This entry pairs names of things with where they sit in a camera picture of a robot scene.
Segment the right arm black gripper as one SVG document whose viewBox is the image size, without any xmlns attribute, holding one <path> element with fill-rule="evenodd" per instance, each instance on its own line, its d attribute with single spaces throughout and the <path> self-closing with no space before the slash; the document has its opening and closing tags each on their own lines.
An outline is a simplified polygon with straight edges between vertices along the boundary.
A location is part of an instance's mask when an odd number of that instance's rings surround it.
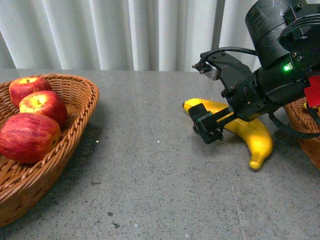
<svg viewBox="0 0 320 240">
<path fill-rule="evenodd" d="M 255 72 L 236 73 L 230 70 L 223 72 L 221 82 L 225 89 L 221 95 L 230 106 L 212 113 L 203 103 L 199 103 L 188 110 L 193 121 L 194 132 L 206 144 L 222 140 L 225 125 L 237 117 L 250 122 L 261 115 L 273 113 L 281 107 L 263 93 L 257 76 Z"/>
</svg>

